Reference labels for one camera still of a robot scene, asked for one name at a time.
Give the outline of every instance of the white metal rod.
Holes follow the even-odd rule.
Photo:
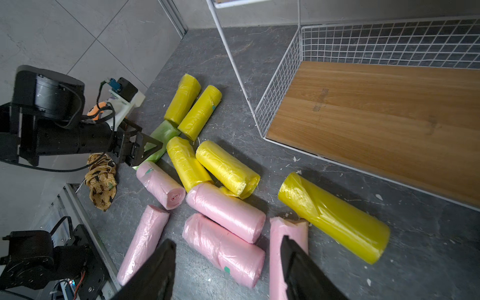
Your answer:
[[[258,108],[260,107],[260,104],[263,102],[264,98],[265,98],[265,95],[267,94],[267,91],[270,89],[270,86],[272,85],[273,83],[273,80],[275,79],[277,73],[278,73],[278,70],[280,70],[280,66],[283,64],[283,61],[285,60],[285,57],[287,56],[287,53],[288,51],[290,50],[290,48],[292,47],[293,45],[293,41],[295,41],[296,37],[297,37],[297,34],[299,33],[299,30],[300,28],[297,29],[297,31],[295,32],[295,34],[293,35],[293,39],[290,41],[290,45],[287,47],[287,50],[285,51],[285,53],[283,54],[283,57],[282,57],[282,60],[280,61],[280,63],[278,64],[276,70],[275,70],[275,73],[273,73],[273,76],[272,76],[272,79],[270,79],[270,82],[268,83],[268,86],[267,88],[265,89],[265,92],[264,92],[264,95],[262,96],[262,98],[260,99],[260,102],[258,102],[257,104],[257,108],[255,109],[255,113],[257,112]]]
[[[247,100],[247,104],[248,104],[248,107],[250,108],[250,112],[252,113],[253,120],[255,121],[255,125],[257,126],[258,132],[260,132],[260,127],[258,126],[257,118],[255,116],[255,110],[253,110],[253,107],[250,103],[250,100],[248,99],[247,90],[243,86],[243,81],[240,77],[240,73],[239,73],[239,70],[237,69],[237,65],[235,64],[235,61],[233,60],[233,55],[232,55],[232,52],[230,51],[230,47],[228,46],[227,38],[225,38],[225,35],[223,34],[222,25],[220,24],[220,21],[218,19],[217,14],[216,14],[215,7],[214,7],[213,2],[212,2],[213,0],[206,0],[206,1],[207,1],[207,4],[208,4],[208,8],[210,9],[210,12],[212,13],[212,17],[213,17],[213,20],[215,21],[215,25],[216,25],[216,28],[218,29],[218,33],[220,34],[220,37],[222,39],[223,46],[225,47],[225,50],[227,51],[228,58],[230,59],[230,62],[232,63],[233,71],[235,71],[235,75],[237,76],[237,79],[239,81],[240,88],[243,92],[243,95],[245,96],[245,99]]]
[[[443,197],[443,196],[440,196],[440,195],[437,195],[437,194],[434,194],[432,192],[428,192],[428,191],[425,191],[425,190],[421,190],[419,188],[416,188],[416,187],[413,187],[413,186],[410,186],[410,185],[407,185],[407,184],[404,184],[404,183],[401,183],[401,182],[398,182],[398,181],[395,181],[395,180],[391,180],[389,178],[385,178],[385,177],[382,177],[382,176],[379,176],[379,175],[376,175],[376,174],[373,174],[373,173],[369,173],[367,171],[364,171],[364,170],[361,170],[361,169],[357,169],[357,168],[354,168],[354,167],[351,167],[349,165],[344,165],[342,163],[339,163],[337,161],[334,161],[334,160],[331,160],[331,159],[328,159],[328,158],[325,158],[325,157],[321,157],[321,156],[318,156],[318,155],[315,155],[315,154],[312,154],[312,153],[308,153],[306,151],[303,151],[303,150],[300,150],[300,149],[297,149],[297,148],[294,148],[294,147],[290,147],[288,145],[285,145],[285,144],[282,144],[282,143],[279,143],[279,142],[275,142],[275,141],[272,141],[272,140],[269,140],[267,139],[266,137],[263,138],[264,140],[268,141],[268,142],[271,142],[271,143],[274,143],[276,145],[279,145],[279,146],[282,146],[282,147],[285,147],[287,149],[290,149],[290,150],[293,150],[293,151],[297,151],[299,153],[302,153],[302,154],[305,154],[305,155],[308,155],[308,156],[311,156],[311,157],[315,157],[315,158],[318,158],[320,160],[323,160],[323,161],[326,161],[328,163],[332,163],[332,164],[335,164],[337,166],[341,166],[341,167],[345,167],[345,168],[348,168],[350,170],[354,170],[354,171],[357,171],[357,172],[360,172],[360,173],[363,173],[363,174],[366,174],[366,175],[370,175],[372,177],[376,177],[376,178],[379,178],[379,179],[383,179],[385,181],[388,181],[388,182],[391,182],[391,183],[394,183],[394,184],[398,184],[398,185],[401,185],[401,186],[404,186],[406,188],[409,188],[409,189],[412,189],[412,190],[416,190],[416,191],[419,191],[419,192],[422,192],[422,193],[425,193],[427,195],[430,195],[430,196],[434,196],[434,197],[437,197],[437,198],[440,198],[440,199],[443,199],[443,200],[447,200],[448,202],[452,202],[452,203],[455,203],[455,204],[458,204],[458,205],[461,205],[461,206],[464,206],[464,207],[467,207],[467,208],[470,208],[470,209],[473,209],[473,210],[476,210],[478,212],[480,212],[480,207],[475,207],[475,206],[471,206],[471,205],[468,205],[468,204],[465,204],[465,203],[462,203],[462,202],[458,202],[458,201],[455,201],[455,200],[452,200],[450,198],[446,198],[446,197]]]

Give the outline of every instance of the tape mark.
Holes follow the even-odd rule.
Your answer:
[[[326,105],[326,101],[325,101],[325,98],[327,97],[328,95],[328,89],[327,88],[324,88],[322,89],[318,99],[317,99],[317,104],[313,107],[313,111],[319,111],[322,107],[324,107]]]

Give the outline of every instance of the white wire basket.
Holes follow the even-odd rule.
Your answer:
[[[480,69],[480,19],[478,17],[301,26],[300,0],[298,0],[298,29],[257,107],[253,109],[212,0],[206,1],[260,136],[264,140],[480,211],[478,207],[460,203],[266,138],[268,129],[302,61]]]

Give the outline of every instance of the garbage bag roll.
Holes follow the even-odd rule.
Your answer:
[[[260,181],[260,175],[212,141],[201,143],[195,156],[207,170],[240,199],[250,196]]]
[[[213,85],[207,86],[178,129],[189,139],[195,141],[221,100],[222,93]]]
[[[249,244],[202,214],[187,219],[182,237],[216,268],[240,285],[253,288],[264,266],[265,251]]]
[[[165,120],[177,127],[192,107],[201,88],[195,77],[188,74],[183,75],[177,92],[165,113]]]
[[[177,208],[187,194],[181,185],[151,161],[145,161],[139,166],[137,178],[168,210]]]
[[[180,130],[177,128],[173,127],[172,124],[168,121],[163,121],[160,123],[160,125],[152,132],[150,135],[156,140],[159,140],[163,143],[163,146],[160,150],[157,152],[153,153],[145,161],[153,161],[156,163],[163,154],[167,151],[167,143],[170,141],[172,137],[179,136],[180,135]],[[152,143],[147,143],[144,147],[144,151],[148,151],[152,148],[155,148],[155,145]]]
[[[187,140],[172,138],[167,144],[167,152],[187,192],[199,183],[213,183],[210,174],[195,158],[193,147]]]
[[[168,216],[163,209],[147,206],[117,274],[121,285],[124,286],[153,254]]]
[[[187,203],[196,211],[217,222],[249,243],[255,243],[262,232],[266,216],[256,207],[223,194],[208,182],[190,190]]]
[[[390,228],[297,173],[287,176],[280,201],[369,264],[382,256]]]
[[[288,300],[287,284],[283,277],[280,247],[284,236],[297,242],[308,254],[308,222],[270,219],[270,300]]]

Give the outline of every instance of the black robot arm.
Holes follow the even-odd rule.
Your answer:
[[[124,78],[111,80],[115,91],[131,101],[138,90]],[[160,150],[162,143],[142,128],[122,120],[117,128],[106,121],[82,116],[84,83],[70,76],[31,66],[20,66],[11,103],[0,107],[0,160],[18,164],[18,158],[38,166],[40,156],[106,152],[117,163],[137,166]],[[146,143],[154,148],[144,153]]]

